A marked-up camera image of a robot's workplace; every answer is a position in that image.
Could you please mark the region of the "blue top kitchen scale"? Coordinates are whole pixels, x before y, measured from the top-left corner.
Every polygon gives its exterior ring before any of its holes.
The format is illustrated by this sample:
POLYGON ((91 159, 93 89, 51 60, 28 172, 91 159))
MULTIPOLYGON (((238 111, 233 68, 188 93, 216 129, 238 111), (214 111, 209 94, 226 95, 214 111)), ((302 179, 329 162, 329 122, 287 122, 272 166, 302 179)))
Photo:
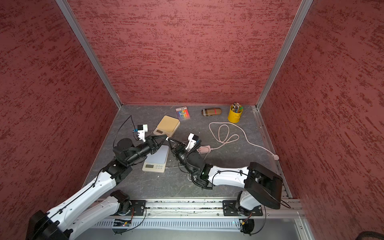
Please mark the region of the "blue top kitchen scale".
POLYGON ((162 145, 155 154, 147 155, 142 170, 144 172, 164 173, 169 154, 169 146, 162 145))

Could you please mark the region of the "beige kitchen scale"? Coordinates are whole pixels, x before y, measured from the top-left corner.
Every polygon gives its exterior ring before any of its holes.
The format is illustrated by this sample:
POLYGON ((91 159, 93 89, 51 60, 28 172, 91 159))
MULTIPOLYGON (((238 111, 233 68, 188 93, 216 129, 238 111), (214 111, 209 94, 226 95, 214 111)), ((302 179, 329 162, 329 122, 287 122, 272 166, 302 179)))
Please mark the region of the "beige kitchen scale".
POLYGON ((179 126, 180 126, 179 119, 175 119, 169 116, 164 116, 160 121, 160 123, 155 128, 155 130, 153 131, 153 134, 155 136, 167 135, 169 138, 171 138, 179 126))

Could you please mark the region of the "pink power strip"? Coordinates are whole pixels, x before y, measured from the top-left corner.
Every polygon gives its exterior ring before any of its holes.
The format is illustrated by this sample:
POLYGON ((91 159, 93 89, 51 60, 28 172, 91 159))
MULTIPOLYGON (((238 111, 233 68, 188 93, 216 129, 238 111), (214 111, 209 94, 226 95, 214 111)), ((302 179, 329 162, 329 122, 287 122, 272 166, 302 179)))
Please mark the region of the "pink power strip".
POLYGON ((209 154, 211 152, 211 147, 210 146, 201 146, 198 148, 199 154, 209 154))

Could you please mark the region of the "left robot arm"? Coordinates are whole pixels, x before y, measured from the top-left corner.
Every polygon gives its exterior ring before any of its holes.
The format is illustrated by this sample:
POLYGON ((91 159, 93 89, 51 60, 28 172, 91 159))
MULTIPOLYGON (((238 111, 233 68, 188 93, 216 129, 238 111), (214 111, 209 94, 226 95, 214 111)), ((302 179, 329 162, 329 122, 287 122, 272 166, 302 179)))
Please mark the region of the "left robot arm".
POLYGON ((167 135, 148 136, 138 146, 131 139, 120 140, 113 148, 113 160, 89 184, 46 213, 37 211, 30 218, 26 238, 74 240, 104 218, 129 211, 130 198, 121 191, 113 192, 94 207, 91 204, 122 182, 137 161, 155 154, 167 138, 167 135))

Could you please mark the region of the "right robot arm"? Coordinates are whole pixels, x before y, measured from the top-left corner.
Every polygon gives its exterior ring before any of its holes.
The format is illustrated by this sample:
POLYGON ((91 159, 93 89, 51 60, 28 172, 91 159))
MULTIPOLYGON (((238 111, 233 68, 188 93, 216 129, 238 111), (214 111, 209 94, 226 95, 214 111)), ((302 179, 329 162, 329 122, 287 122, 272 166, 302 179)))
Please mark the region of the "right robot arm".
POLYGON ((257 162, 242 168, 210 165, 198 152, 200 140, 190 148, 172 138, 167 138, 167 141, 172 154, 197 187, 204 190, 213 190, 216 186, 242 189, 233 207, 239 215, 248 216, 261 206, 275 210, 281 208, 283 179, 265 166, 257 162))

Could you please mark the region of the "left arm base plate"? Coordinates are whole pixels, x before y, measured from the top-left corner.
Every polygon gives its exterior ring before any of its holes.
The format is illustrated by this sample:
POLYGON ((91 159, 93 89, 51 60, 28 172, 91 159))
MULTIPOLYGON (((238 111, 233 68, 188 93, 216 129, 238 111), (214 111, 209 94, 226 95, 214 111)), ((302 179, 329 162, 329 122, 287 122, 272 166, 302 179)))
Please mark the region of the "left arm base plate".
POLYGON ((143 216, 147 201, 145 200, 125 200, 118 205, 118 210, 113 216, 129 217, 143 216))

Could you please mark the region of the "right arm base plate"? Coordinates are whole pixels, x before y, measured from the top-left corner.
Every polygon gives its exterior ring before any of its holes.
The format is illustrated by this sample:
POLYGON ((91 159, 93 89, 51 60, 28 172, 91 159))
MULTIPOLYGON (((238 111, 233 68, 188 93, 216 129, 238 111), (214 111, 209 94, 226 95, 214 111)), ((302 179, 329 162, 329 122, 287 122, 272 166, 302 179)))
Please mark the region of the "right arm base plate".
POLYGON ((253 210, 247 210, 239 205, 235 200, 224 200, 223 204, 223 214, 226 217, 229 216, 245 216, 245 217, 260 217, 263 216, 263 210, 261 206, 255 207, 253 210))

